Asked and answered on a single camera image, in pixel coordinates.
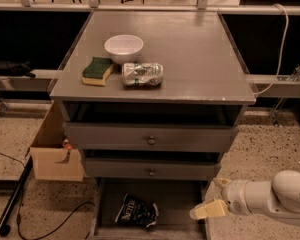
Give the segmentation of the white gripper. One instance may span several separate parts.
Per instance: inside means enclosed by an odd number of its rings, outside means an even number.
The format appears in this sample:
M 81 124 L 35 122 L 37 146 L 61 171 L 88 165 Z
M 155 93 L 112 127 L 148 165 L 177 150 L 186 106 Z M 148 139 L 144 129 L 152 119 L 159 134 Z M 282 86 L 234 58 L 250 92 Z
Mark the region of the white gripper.
M 221 199 L 214 199 L 198 204 L 189 212 L 192 219 L 201 220 L 210 217 L 223 217 L 227 216 L 229 211 L 236 215 L 251 214 L 245 198 L 247 180 L 231 181 L 226 178 L 214 178 L 213 182 L 218 188 L 223 189 L 221 194 L 226 203 Z

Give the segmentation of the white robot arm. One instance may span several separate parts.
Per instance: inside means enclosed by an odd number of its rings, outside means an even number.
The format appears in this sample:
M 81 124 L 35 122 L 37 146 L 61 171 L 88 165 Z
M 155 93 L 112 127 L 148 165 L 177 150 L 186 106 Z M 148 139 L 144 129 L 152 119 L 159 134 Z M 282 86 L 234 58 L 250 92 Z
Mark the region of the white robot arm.
M 214 178 L 221 199 L 196 205 L 189 215 L 194 220 L 210 217 L 263 214 L 284 224 L 300 227 L 300 173 L 283 170 L 271 181 Z

